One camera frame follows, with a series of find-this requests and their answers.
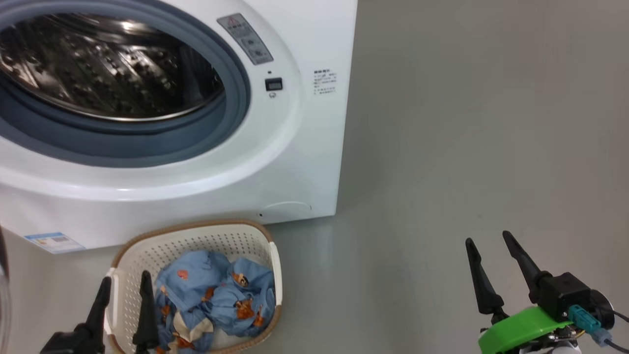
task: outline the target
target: warning label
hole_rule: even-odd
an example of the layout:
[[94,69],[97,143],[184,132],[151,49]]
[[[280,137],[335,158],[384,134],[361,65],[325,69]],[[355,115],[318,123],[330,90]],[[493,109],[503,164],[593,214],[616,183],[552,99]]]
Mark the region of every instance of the warning label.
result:
[[337,91],[337,74],[330,69],[314,71],[314,95],[330,94]]
[[273,61],[267,46],[241,14],[235,13],[217,21],[238,42],[254,65]]

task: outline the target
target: floor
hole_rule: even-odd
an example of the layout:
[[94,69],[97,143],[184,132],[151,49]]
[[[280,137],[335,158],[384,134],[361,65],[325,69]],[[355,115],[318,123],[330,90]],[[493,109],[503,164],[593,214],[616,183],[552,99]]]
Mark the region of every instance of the floor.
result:
[[[361,0],[338,213],[270,226],[284,311],[251,352],[479,353],[465,238],[505,311],[530,305],[503,229],[629,312],[628,18],[626,0]],[[10,353],[38,352],[117,249],[8,246]]]

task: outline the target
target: white plastic basket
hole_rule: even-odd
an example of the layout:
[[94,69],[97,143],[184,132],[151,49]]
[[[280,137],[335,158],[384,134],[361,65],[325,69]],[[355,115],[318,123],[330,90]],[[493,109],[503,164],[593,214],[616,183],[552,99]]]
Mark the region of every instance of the white plastic basket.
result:
[[282,310],[282,270],[271,235],[262,225],[249,220],[217,220],[169,227],[140,235],[118,252],[108,275],[112,280],[111,299],[105,312],[105,332],[112,348],[134,353],[132,338],[138,325],[142,271],[153,280],[159,271],[181,254],[198,249],[223,253],[230,261],[246,257],[273,269],[276,309],[269,327],[256,338],[228,336],[214,332],[212,353],[233,353],[257,345],[275,328]]

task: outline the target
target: blue printed fabric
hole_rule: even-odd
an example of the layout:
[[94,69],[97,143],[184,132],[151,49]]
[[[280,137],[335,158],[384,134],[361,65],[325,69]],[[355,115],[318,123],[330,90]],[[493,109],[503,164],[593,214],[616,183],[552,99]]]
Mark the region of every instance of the blue printed fabric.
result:
[[157,288],[165,288],[166,295],[180,311],[199,305],[208,288],[223,282],[230,262],[220,253],[192,251],[167,265],[157,275]]
[[258,336],[275,311],[273,272],[246,258],[193,251],[166,266],[155,284],[158,353],[210,351],[214,329]]
[[238,288],[255,294],[274,284],[272,270],[246,258],[239,258],[230,266],[228,277]]

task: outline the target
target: cable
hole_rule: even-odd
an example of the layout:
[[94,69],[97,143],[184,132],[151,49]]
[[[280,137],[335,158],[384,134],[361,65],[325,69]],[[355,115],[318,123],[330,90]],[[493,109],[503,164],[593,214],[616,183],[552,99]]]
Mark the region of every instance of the cable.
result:
[[615,344],[614,342],[612,342],[610,340],[605,340],[605,343],[607,343],[610,347],[618,350],[621,353],[629,353],[629,349],[625,349],[625,348],[621,347],[620,345]]
[[596,306],[596,308],[597,308],[597,309],[599,309],[599,310],[601,310],[601,311],[611,312],[611,313],[613,313],[614,315],[616,315],[616,316],[618,316],[618,317],[620,317],[620,318],[624,319],[626,322],[629,322],[629,317],[627,317],[627,316],[625,316],[625,315],[621,314],[621,313],[620,313],[620,312],[618,312],[618,311],[614,311],[614,310],[606,309],[606,308],[604,308],[604,307],[600,307],[600,306]]

